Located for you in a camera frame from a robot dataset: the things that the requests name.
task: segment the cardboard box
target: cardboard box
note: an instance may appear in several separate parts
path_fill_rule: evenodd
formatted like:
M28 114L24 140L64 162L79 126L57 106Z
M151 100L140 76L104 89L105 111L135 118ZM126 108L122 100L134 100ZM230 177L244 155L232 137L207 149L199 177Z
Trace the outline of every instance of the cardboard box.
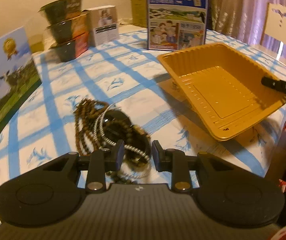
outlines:
M95 47L119 38L114 5L94 7L84 11L88 11L89 47Z
M146 0L131 0L133 25L147 28Z
M131 0L133 25L147 28L146 0Z

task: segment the checkered tablecloth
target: checkered tablecloth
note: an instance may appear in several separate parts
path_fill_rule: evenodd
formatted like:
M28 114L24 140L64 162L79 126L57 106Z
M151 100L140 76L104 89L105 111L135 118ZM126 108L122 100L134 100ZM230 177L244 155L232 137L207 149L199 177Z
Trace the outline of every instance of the checkered tablecloth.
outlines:
M273 58L208 31L207 43L216 41L238 49L286 80L286 67ZM84 97L116 103L163 148L177 148L187 155L207 151L264 176L283 127L286 106L236 138L217 142L158 63L156 56L165 52L146 47L147 32L142 30L121 34L119 40L89 49L67 63L60 63L52 51L36 55L43 84L0 134L0 185L76 150L73 111ZM191 175L197 186L195 174ZM84 178L81 176L80 187ZM142 182L164 183L170 178L170 173L158 173L152 164L150 176Z

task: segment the black bowl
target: black bowl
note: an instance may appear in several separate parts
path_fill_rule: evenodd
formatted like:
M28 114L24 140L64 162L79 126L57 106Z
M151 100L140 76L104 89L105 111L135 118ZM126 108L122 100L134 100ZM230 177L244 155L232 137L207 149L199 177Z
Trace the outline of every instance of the black bowl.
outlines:
M47 27L57 43L64 43L88 31L86 14L65 20Z
M57 0L41 7L50 24L56 24L81 14L82 0Z
M76 38L57 44L54 47L51 47L55 50L56 54L59 56L62 62L67 62L73 59L76 59L82 53L88 49L88 36L89 33L83 33Z

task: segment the yellow plastic tray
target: yellow plastic tray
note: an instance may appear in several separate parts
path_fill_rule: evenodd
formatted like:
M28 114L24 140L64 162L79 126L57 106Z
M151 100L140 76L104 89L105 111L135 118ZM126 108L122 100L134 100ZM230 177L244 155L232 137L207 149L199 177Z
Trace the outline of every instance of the yellow plastic tray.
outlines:
M286 95L261 84L279 80L260 64L224 43L159 55L210 134L226 141L286 103Z

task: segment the metal screw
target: metal screw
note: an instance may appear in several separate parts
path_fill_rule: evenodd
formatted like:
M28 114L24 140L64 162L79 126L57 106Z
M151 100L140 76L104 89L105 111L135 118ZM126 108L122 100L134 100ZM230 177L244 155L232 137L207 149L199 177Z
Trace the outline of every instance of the metal screw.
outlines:
M175 187L178 190L187 190L191 187L191 185L188 182L180 181L180 182L175 183Z
M88 189L90 190L99 190L103 187L103 184L100 183L100 182L90 182L88 185L87 185Z

